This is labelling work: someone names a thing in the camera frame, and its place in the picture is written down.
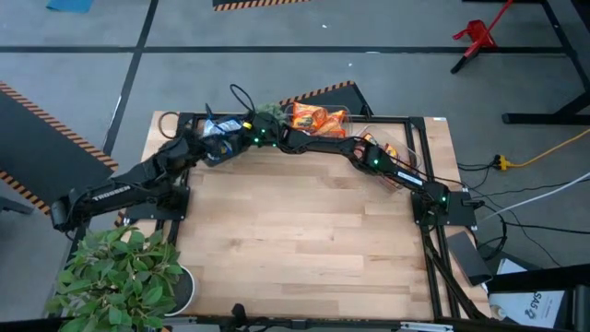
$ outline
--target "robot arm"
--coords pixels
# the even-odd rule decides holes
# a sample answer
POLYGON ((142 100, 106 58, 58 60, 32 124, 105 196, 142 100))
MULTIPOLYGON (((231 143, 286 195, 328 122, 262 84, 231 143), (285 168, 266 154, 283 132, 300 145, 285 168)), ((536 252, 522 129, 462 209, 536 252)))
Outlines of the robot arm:
POLYGON ((266 113, 249 112, 239 121, 241 128, 211 136, 200 136, 196 131, 185 129, 129 172, 82 191, 73 189, 52 204, 53 227, 58 231, 72 231, 91 217, 121 208, 146 202, 165 206, 173 198, 174 185, 184 171, 199 161, 216 166, 252 145, 272 145, 288 154, 307 151, 339 154, 357 170, 385 177, 419 194, 428 213, 436 215, 447 209, 445 201, 449 189, 444 184, 422 180, 364 138, 309 136, 279 124, 266 113))

